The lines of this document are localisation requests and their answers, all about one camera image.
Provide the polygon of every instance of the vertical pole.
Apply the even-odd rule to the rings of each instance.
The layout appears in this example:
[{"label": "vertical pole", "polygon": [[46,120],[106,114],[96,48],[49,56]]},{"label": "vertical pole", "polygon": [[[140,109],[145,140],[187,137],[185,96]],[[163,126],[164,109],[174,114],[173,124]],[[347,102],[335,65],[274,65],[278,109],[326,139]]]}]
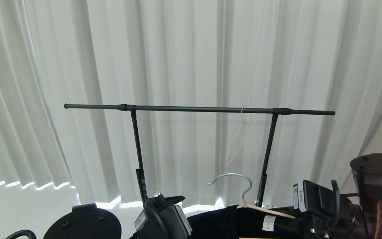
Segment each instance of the vertical pole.
[{"label": "vertical pole", "polygon": [[278,121],[278,114],[272,114],[271,128],[269,130],[268,144],[266,146],[265,159],[263,161],[262,174],[260,176],[259,192],[257,193],[256,206],[261,207],[263,202],[263,195],[265,193],[266,179],[268,175],[266,174],[269,162],[270,151],[272,148],[273,135],[275,133],[276,122]]},{"label": "vertical pole", "polygon": [[145,184],[144,165],[142,163],[141,144],[139,141],[137,113],[135,110],[131,110],[132,126],[134,128],[135,145],[137,148],[138,165],[139,168],[135,170],[138,179],[139,192],[141,194],[142,203],[147,200],[147,186]]}]

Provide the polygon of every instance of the white label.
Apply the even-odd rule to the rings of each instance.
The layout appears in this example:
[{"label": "white label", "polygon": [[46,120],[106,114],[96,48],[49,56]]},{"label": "white label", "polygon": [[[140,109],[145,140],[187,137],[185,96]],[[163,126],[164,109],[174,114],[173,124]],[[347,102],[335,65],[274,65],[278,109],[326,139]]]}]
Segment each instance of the white label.
[{"label": "white label", "polygon": [[298,190],[297,185],[293,187],[294,209],[298,208]]},{"label": "white label", "polygon": [[263,220],[262,230],[273,231],[273,225],[275,223],[276,216],[266,215]]},{"label": "white label", "polygon": [[303,189],[303,182],[297,184],[297,190],[298,190],[298,207],[300,209],[300,212],[306,212],[306,204],[304,201],[304,189]]},{"label": "white label", "polygon": [[144,223],[144,221],[145,221],[145,213],[144,211],[142,211],[139,217],[137,218],[137,220],[135,221],[135,229],[138,230],[141,227],[141,225]]},{"label": "white label", "polygon": [[184,211],[182,211],[182,208],[179,205],[175,205],[175,207],[179,213],[179,216],[181,217],[182,223],[184,224],[185,228],[187,229],[188,235],[190,236],[191,232],[192,232],[192,228],[191,228],[190,223],[188,222],[187,217],[184,214]]}]

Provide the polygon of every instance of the wooden hanger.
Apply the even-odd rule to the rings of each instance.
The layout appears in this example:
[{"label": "wooden hanger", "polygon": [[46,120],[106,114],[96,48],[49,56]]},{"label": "wooden hanger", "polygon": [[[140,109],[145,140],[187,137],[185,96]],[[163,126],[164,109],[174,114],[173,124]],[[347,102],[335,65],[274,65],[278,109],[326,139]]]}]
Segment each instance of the wooden hanger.
[{"label": "wooden hanger", "polygon": [[[285,214],[285,213],[280,213],[280,212],[277,212],[277,211],[273,211],[273,210],[269,210],[269,209],[264,209],[264,208],[261,208],[261,207],[256,207],[256,206],[247,204],[247,201],[244,198],[244,195],[248,191],[250,191],[251,187],[253,186],[253,183],[252,183],[251,179],[249,177],[245,176],[245,175],[235,174],[235,173],[221,174],[218,177],[216,177],[211,183],[208,183],[207,186],[210,186],[210,185],[214,184],[216,182],[216,180],[218,180],[219,178],[222,178],[222,177],[225,177],[225,176],[230,176],[230,175],[235,175],[235,176],[239,176],[239,177],[245,178],[250,183],[249,188],[246,189],[243,192],[243,194],[242,194],[242,199],[243,199],[243,203],[244,204],[243,205],[238,205],[237,208],[248,207],[248,208],[252,208],[252,209],[259,210],[259,211],[262,211],[262,212],[265,212],[265,213],[269,213],[269,214],[272,214],[272,215],[276,215],[276,216],[283,216],[283,217],[288,217],[288,218],[291,218],[291,219],[295,219],[296,218],[295,216],[291,216],[291,215],[288,215],[288,214]],[[239,239],[264,239],[264,238],[243,238],[243,237],[240,237]]]}]

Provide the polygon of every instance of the curtain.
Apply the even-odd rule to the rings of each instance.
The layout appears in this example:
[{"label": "curtain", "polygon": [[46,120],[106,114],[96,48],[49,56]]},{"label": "curtain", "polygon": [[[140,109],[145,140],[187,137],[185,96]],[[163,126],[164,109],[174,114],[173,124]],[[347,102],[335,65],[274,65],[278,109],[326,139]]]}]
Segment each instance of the curtain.
[{"label": "curtain", "polygon": [[[344,183],[382,115],[382,2],[0,1],[0,181],[140,200],[130,114],[65,103],[334,110],[279,117],[263,203],[290,205]],[[256,198],[271,115],[137,115],[149,197],[240,203],[248,182],[206,186],[234,172]]]}]

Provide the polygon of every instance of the string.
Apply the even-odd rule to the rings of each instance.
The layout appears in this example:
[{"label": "string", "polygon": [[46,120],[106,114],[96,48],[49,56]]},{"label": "string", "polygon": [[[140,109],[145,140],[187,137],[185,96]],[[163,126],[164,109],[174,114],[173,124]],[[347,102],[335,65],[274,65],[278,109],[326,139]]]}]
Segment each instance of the string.
[{"label": "string", "polygon": [[[245,122],[243,120],[243,109],[244,108],[241,108],[241,124],[240,124],[240,127],[238,128],[238,132],[237,134],[235,135],[235,138],[234,138],[234,141],[232,142],[232,145],[229,147],[228,149],[228,152],[226,153],[226,157],[225,157],[225,168],[228,167],[228,165],[232,162],[232,160],[235,158],[235,156],[237,155],[238,151],[240,150],[241,146],[243,145],[244,143],[244,140],[245,138],[247,137],[247,134],[248,132],[250,131],[250,124]],[[229,156],[229,152],[231,151],[232,147],[235,145],[235,141],[237,141],[237,137],[238,137],[238,134],[240,133],[241,131],[241,128],[243,127],[243,125],[245,125],[244,128],[246,128],[245,130],[245,133],[244,133],[244,137],[243,137],[243,140],[241,141],[240,145],[238,146],[237,150],[235,151],[234,155],[232,156],[232,158],[229,160],[229,162],[227,161],[228,160],[228,156]]]}]

